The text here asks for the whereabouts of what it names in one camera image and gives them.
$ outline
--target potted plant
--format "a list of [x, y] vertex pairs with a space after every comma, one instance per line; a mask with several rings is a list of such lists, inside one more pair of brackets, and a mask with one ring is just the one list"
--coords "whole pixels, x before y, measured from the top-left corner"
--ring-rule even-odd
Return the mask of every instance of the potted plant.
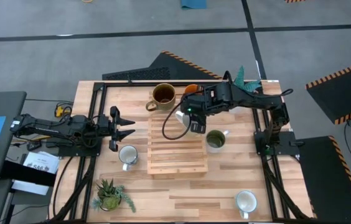
[[110, 184], [107, 180], [102, 180], [101, 186], [98, 186], [98, 198], [93, 199], [93, 208], [101, 208], [104, 211], [112, 211], [119, 207], [121, 200], [127, 202], [133, 212], [136, 212], [136, 207], [131, 198], [126, 195], [123, 190], [124, 186], [113, 186], [113, 179]]

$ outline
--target white paper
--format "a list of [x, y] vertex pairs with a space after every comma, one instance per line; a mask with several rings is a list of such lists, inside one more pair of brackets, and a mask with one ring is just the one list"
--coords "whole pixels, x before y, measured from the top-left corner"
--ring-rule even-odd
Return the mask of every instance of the white paper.
[[[54, 174], [58, 170], [59, 159], [58, 157], [53, 156], [47, 152], [30, 152], [25, 159], [24, 166]], [[14, 184], [12, 185], [12, 189], [23, 190], [39, 195], [46, 195], [49, 190], [49, 187], [15, 180]]]

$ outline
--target wooden table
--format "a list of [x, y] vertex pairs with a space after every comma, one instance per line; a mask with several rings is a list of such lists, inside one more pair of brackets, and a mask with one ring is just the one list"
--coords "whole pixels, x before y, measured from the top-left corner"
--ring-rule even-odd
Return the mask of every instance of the wooden table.
[[[278, 81], [262, 81], [266, 94], [279, 94]], [[88, 115], [94, 81], [80, 81], [78, 84], [73, 114]], [[208, 130], [230, 130], [227, 144], [219, 154], [208, 154], [208, 172], [204, 177], [189, 179], [153, 179], [147, 174], [147, 126], [149, 113], [145, 104], [153, 87], [109, 87], [105, 111], [116, 105], [124, 119], [136, 122], [122, 129], [135, 129], [136, 132], [119, 143], [119, 148], [131, 144], [138, 150], [139, 162], [131, 171], [122, 171], [118, 153], [109, 150], [110, 138], [104, 138], [101, 155], [96, 160], [94, 183], [100, 179], [115, 180], [115, 185], [123, 184], [127, 194], [133, 199], [137, 212], [133, 213], [127, 203], [112, 212], [94, 210], [91, 201], [96, 197], [95, 184], [91, 191], [88, 222], [240, 222], [242, 221], [235, 205], [235, 195], [241, 190], [250, 190], [258, 199], [257, 209], [251, 213], [250, 220], [270, 221], [268, 197], [264, 182], [261, 159], [256, 154], [253, 140], [255, 123], [252, 110], [238, 108], [237, 114], [227, 112], [208, 117]], [[261, 127], [263, 116], [259, 113]], [[296, 205], [312, 217], [311, 205], [307, 195], [300, 165], [290, 156], [278, 156], [284, 188]], [[60, 183], [57, 195], [57, 212], [73, 192], [80, 158], [69, 164]], [[61, 161], [58, 173], [63, 170], [68, 158]], [[277, 191], [274, 196], [278, 216], [282, 211]], [[77, 218], [81, 217], [84, 192], [79, 197]]]

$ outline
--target concrete floor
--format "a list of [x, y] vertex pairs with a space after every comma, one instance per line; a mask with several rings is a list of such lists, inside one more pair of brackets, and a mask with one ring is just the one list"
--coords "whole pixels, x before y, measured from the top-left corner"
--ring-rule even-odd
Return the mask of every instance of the concrete floor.
[[[248, 0], [255, 27], [351, 24], [351, 0]], [[246, 28], [239, 0], [208, 0], [208, 9], [183, 11], [172, 0], [0, 1], [0, 37], [92, 34], [176, 29]], [[351, 29], [256, 33], [268, 79], [293, 88], [286, 97], [297, 138], [333, 135], [351, 168], [343, 126], [333, 125], [304, 85], [351, 65]], [[0, 91], [24, 90], [28, 98], [72, 100], [79, 80], [147, 67], [170, 50], [214, 73], [258, 78], [247, 32], [0, 42]], [[53, 119], [55, 103], [27, 101], [23, 113]], [[351, 128], [347, 130], [351, 147]], [[26, 149], [10, 148], [16, 158]], [[11, 223], [44, 220], [47, 208], [32, 208]]]

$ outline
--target plant pot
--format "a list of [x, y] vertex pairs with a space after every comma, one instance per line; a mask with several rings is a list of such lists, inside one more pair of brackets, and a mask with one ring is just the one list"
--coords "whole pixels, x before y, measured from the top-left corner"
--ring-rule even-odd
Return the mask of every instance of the plant pot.
[[110, 212], [110, 211], [116, 210], [116, 209], [109, 210], [109, 209], [107, 209], [107, 208], [103, 208], [102, 206], [100, 206], [100, 209], [101, 209], [102, 211], [106, 211], [106, 212]]

